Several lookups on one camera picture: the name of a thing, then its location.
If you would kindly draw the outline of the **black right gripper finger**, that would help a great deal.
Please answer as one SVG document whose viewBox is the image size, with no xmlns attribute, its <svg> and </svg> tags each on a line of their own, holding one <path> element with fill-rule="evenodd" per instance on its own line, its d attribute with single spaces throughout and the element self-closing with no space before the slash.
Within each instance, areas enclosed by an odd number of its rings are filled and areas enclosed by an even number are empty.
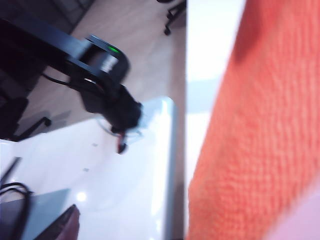
<svg viewBox="0 0 320 240">
<path fill-rule="evenodd" d="M 75 204 L 65 210 L 50 226 L 49 240 L 77 240 L 80 211 Z"/>
</svg>

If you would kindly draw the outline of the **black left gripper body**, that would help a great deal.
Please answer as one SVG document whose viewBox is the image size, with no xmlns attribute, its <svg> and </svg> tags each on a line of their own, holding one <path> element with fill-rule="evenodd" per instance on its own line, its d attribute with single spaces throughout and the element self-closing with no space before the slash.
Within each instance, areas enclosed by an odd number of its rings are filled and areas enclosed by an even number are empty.
<svg viewBox="0 0 320 240">
<path fill-rule="evenodd" d="M 135 101 L 123 85 L 115 91 L 115 97 L 84 91 L 82 102 L 87 112 L 102 115 L 110 123 L 113 133 L 135 128 L 142 116 L 142 104 Z"/>
</svg>

